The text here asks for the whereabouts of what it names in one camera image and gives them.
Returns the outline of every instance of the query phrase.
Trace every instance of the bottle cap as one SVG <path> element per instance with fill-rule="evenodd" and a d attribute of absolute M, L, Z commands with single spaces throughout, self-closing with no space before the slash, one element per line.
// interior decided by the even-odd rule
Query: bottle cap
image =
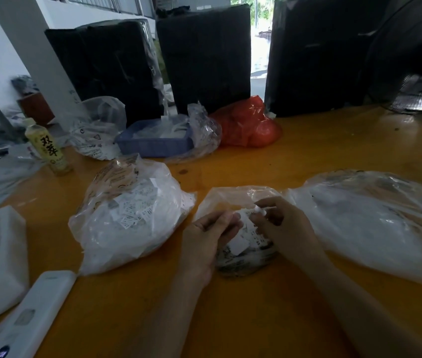
<path fill-rule="evenodd" d="M 30 127 L 37 124 L 35 123 L 35 120 L 33 120 L 32 118 L 25 118 L 23 123 L 24 123 L 24 126 L 26 127 Z"/>

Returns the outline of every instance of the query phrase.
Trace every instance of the blue plastic tray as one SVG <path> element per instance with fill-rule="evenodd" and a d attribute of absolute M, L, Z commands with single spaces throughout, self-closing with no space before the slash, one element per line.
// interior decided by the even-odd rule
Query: blue plastic tray
<path fill-rule="evenodd" d="M 134 122 L 115 138 L 115 143 L 124 155 L 139 153 L 142 157 L 155 158 L 181 155 L 193 148 L 189 126 L 184 138 L 132 138 L 134 133 L 159 122 L 160 119 Z"/>

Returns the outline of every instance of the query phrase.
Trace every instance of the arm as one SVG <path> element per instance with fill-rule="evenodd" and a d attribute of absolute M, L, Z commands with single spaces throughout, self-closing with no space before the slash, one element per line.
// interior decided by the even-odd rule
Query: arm
<path fill-rule="evenodd" d="M 283 198 L 266 198 L 256 204 L 274 207 L 265 217 L 251 217 L 259 232 L 273 240 L 279 251 L 315 283 L 361 356 L 422 357 L 422 339 L 397 323 L 369 293 L 332 264 L 301 210 Z"/>
<path fill-rule="evenodd" d="M 236 236 L 241 227 L 238 214 L 218 211 L 184 230 L 179 268 L 171 288 L 136 336 L 127 357 L 178 358 L 181 355 L 197 300 L 211 280 L 216 251 Z"/>

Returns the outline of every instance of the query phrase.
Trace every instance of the black wrapped package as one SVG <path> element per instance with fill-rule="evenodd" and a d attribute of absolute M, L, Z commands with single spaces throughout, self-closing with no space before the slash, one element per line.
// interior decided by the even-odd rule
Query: black wrapped package
<path fill-rule="evenodd" d="M 45 34 L 82 101 L 118 98 L 127 126 L 163 115 L 163 80 L 147 20 L 113 20 Z"/>
<path fill-rule="evenodd" d="M 200 102 L 212 113 L 250 97 L 250 7 L 181 10 L 156 22 L 178 111 Z"/>
<path fill-rule="evenodd" d="M 359 105 L 359 77 L 391 0 L 276 0 L 265 104 L 278 117 Z"/>

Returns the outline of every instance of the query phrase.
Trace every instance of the red plastic bag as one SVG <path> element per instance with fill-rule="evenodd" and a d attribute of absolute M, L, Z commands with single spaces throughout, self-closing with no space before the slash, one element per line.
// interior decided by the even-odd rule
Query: red plastic bag
<path fill-rule="evenodd" d="M 209 117 L 222 127 L 221 145 L 265 147 L 280 138 L 282 129 L 264 110 L 264 102 L 256 95 L 222 107 Z"/>

